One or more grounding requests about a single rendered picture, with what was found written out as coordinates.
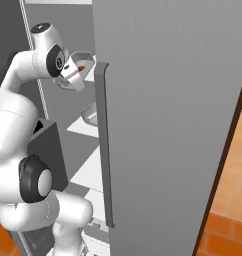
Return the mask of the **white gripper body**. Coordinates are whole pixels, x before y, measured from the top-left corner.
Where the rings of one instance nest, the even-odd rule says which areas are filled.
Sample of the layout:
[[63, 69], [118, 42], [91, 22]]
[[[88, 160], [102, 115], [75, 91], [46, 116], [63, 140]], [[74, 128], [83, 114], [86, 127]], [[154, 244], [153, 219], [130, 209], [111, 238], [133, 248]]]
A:
[[66, 65], [60, 75], [53, 79], [60, 88], [81, 91], [85, 88], [84, 82], [77, 67]]

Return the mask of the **clear container with shrimp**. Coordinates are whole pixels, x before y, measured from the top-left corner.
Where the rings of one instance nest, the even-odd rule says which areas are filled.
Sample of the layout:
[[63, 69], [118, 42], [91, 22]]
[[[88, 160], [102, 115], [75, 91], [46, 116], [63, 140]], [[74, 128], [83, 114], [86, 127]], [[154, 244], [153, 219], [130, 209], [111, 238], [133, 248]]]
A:
[[94, 72], [96, 56], [90, 51], [75, 51], [71, 54], [71, 59], [75, 67], [78, 68], [83, 80], [90, 71]]

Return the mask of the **clear vegetable container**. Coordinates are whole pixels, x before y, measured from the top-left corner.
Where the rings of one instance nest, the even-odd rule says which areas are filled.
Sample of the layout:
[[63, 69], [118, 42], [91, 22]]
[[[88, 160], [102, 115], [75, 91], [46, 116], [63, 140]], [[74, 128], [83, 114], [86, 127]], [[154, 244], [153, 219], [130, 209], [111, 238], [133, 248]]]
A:
[[88, 105], [86, 108], [84, 108], [81, 111], [81, 117], [86, 124], [97, 127], [98, 118], [96, 103], [92, 103], [91, 105]]

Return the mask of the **grey freezer door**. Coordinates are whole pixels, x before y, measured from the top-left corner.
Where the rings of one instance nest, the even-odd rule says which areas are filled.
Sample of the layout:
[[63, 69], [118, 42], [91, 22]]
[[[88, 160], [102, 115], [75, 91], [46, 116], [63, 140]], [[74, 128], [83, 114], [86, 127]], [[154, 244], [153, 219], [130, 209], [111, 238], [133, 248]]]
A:
[[192, 256], [242, 88], [242, 0], [93, 0], [111, 256]]

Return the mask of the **white freezer drawer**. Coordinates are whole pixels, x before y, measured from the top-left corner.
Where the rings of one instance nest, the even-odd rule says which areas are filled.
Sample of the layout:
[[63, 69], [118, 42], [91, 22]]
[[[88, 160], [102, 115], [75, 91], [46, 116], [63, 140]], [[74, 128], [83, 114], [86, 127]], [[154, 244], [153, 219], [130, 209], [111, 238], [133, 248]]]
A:
[[83, 234], [89, 252], [95, 256], [111, 256], [103, 193], [90, 189], [85, 198], [93, 205], [93, 219], [86, 226]]

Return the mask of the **dark grey side door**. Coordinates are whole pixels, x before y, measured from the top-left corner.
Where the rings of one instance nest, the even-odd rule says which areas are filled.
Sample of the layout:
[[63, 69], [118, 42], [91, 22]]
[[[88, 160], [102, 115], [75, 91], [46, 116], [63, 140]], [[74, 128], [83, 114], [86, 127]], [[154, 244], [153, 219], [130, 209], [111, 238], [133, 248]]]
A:
[[19, 0], [0, 0], [0, 85], [14, 55], [28, 49]]

